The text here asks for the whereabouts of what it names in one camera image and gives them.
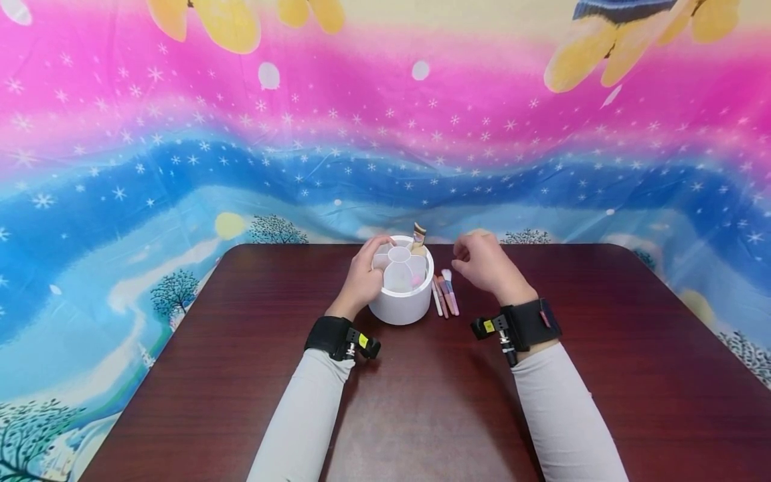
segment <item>colorful backdrop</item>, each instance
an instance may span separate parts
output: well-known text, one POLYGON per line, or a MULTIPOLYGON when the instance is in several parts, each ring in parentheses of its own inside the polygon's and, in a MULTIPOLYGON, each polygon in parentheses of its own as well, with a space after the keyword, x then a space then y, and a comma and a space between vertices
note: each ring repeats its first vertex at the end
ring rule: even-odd
POLYGON ((414 221, 625 246, 771 386, 765 0, 0 8, 0 480, 78 479, 228 249, 414 221))

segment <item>forearm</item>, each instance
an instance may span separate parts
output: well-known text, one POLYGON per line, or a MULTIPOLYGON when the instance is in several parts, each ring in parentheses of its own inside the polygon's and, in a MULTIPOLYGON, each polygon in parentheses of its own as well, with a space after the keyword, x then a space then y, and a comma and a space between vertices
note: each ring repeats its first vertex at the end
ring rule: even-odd
POLYGON ((544 343, 519 358, 511 372, 545 479, 627 480, 602 415, 562 344, 544 343))
POLYGON ((353 360, 308 349, 292 375, 254 458, 247 482, 316 481, 335 428, 353 360))

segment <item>table surface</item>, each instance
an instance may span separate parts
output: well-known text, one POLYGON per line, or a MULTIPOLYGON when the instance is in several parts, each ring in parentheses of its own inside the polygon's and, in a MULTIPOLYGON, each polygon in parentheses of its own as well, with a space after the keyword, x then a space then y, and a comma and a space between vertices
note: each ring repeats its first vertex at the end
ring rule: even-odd
MULTIPOLYGON (((429 247, 437 268, 450 246, 429 247)), ((631 252, 506 246, 563 343, 630 480, 768 480, 771 392, 631 252)), ((82 482, 243 482, 352 245, 242 245, 223 257, 82 482)), ((322 479, 539 480, 507 364, 472 317, 495 301, 453 278, 459 318, 393 327, 343 393, 322 479)))

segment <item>hand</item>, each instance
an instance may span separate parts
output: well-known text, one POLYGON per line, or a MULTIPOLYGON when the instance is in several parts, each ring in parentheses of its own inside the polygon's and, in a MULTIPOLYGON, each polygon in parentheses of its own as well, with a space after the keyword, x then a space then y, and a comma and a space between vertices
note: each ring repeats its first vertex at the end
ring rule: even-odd
POLYGON ((375 236, 364 243, 351 260, 348 277, 337 299, 325 313, 327 316, 339 316, 353 321, 356 314, 377 297, 383 287, 383 272, 372 268, 372 258, 378 248, 386 243, 396 244, 385 235, 375 236))
POLYGON ((501 306, 538 299, 517 266, 506 256, 495 234, 475 229, 455 241, 453 268, 477 288, 498 298, 501 306))

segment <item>wrist strap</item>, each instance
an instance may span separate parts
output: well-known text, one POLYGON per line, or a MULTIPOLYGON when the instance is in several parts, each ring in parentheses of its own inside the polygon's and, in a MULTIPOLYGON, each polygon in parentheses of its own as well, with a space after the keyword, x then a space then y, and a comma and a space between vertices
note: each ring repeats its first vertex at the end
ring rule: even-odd
POLYGON ((354 329, 348 319, 322 316, 311 328, 303 351, 309 348, 327 352, 329 358, 341 362, 353 359, 356 350, 365 358, 374 359, 380 351, 380 342, 354 329))
POLYGON ((506 318, 512 345, 518 352, 529 352, 533 345, 562 336, 562 329, 544 298, 501 307, 500 314, 506 318))

